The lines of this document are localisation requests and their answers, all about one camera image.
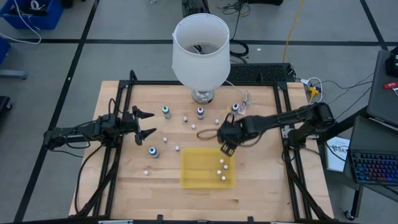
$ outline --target gray floor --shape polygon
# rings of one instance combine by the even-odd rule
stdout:
[[[209,0],[210,10],[234,31],[236,16],[223,15],[216,6],[230,0]],[[395,20],[396,0],[367,0],[385,41],[398,40]],[[66,9],[57,28],[41,30],[46,39],[79,39],[93,0],[75,1]],[[298,0],[285,0],[281,7],[253,5],[250,16],[239,21],[237,39],[286,40]],[[171,39],[182,18],[180,0],[101,0],[88,33],[88,39]],[[17,38],[33,38],[28,30],[14,30],[0,20],[0,31]],[[377,41],[359,0],[306,0],[292,40]],[[0,129],[0,223],[11,222],[21,201],[27,181],[48,128],[55,105],[69,71],[77,44],[12,44],[1,69],[26,70],[27,80],[0,79],[0,95],[12,98],[14,109]],[[250,45],[248,62],[281,62],[284,46]],[[374,70],[380,47],[337,47],[292,45],[287,61],[300,78],[318,77],[342,86],[353,85]],[[162,44],[86,44],[81,53],[58,126],[71,126],[91,119],[103,80],[126,79],[134,69],[140,80],[175,80],[171,69],[171,45]],[[357,87],[331,104],[337,116],[369,87]],[[343,91],[327,83],[324,102]],[[368,95],[345,113],[344,119],[366,105]],[[350,132],[343,133],[349,138]],[[25,220],[62,218],[68,215],[81,159],[48,153]],[[346,221],[341,211],[351,207],[353,190],[328,181],[336,218]],[[363,195],[360,223],[396,222],[397,204],[370,190]]]

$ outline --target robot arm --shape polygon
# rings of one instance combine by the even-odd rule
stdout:
[[[64,144],[72,142],[99,141],[101,144],[112,143],[117,136],[128,133],[136,134],[136,144],[142,145],[156,128],[141,131],[139,118],[150,118],[154,114],[145,113],[136,106],[132,107],[132,113],[126,113],[123,117],[117,118],[114,114],[100,116],[97,120],[90,121],[73,128],[54,128],[44,133],[44,148],[53,150]]]
[[[221,150],[228,156],[232,156],[238,146],[253,146],[268,129],[282,127],[290,124],[304,122],[299,129],[293,129],[288,133],[289,146],[298,148],[305,144],[308,135],[315,131],[323,131],[334,124],[333,115],[326,103],[314,103],[303,106],[297,110],[271,116],[246,116],[234,122],[228,121],[229,115],[217,130],[218,142],[222,144]],[[254,144],[243,143],[257,138]]]

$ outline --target yellow container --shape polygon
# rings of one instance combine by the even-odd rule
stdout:
[[[186,188],[232,188],[235,186],[235,159],[219,147],[183,148],[181,155],[181,186]]]

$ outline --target white lampshade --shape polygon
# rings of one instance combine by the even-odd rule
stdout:
[[[196,45],[210,45],[209,54],[188,51]],[[192,90],[211,91],[224,83],[231,70],[229,29],[217,16],[201,13],[184,18],[173,33],[173,71]]]

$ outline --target wooden tabletop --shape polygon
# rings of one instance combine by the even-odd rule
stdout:
[[[108,112],[108,101],[116,97],[117,87],[118,82],[103,82],[94,118]],[[301,83],[289,83],[288,87],[293,110],[307,104]],[[272,87],[238,86],[238,89],[242,92],[249,91],[251,98],[256,101],[248,107],[246,115],[276,114]],[[175,146],[217,147],[215,139],[201,141],[197,139],[196,132],[216,128],[215,119],[222,123],[231,105],[240,103],[241,100],[242,95],[234,87],[221,86],[215,91],[214,100],[203,105],[205,118],[198,120],[198,105],[193,102],[188,88],[182,85],[133,86],[131,107],[137,105],[140,110],[155,114],[154,117],[140,120],[141,129],[157,128],[157,131],[142,146],[136,145],[133,134],[125,136],[111,218],[153,220],[158,214],[163,214],[165,220],[245,221],[248,216],[253,216],[255,221],[293,221],[286,168],[281,159],[282,141],[277,128],[266,131],[255,146],[237,148],[235,188],[183,189],[180,186],[181,159]],[[163,106],[170,108],[171,119],[164,118]],[[187,123],[183,122],[184,116],[188,118]],[[192,124],[197,126],[196,130],[191,129]],[[167,137],[167,144],[162,141],[163,137]],[[85,158],[98,145],[92,144],[86,150]],[[148,153],[152,146],[160,153],[157,159]],[[318,151],[315,141],[308,140],[307,147]],[[88,201],[98,186],[103,156],[104,149],[101,149],[83,169],[79,208]],[[333,217],[320,157],[308,151],[301,151],[301,156],[308,191],[325,213]],[[149,175],[144,174],[145,170],[149,171]],[[300,215],[305,217],[300,203],[301,194],[298,189],[296,191]],[[102,212],[107,196],[108,191],[105,190]],[[70,213],[75,213],[73,206]]]

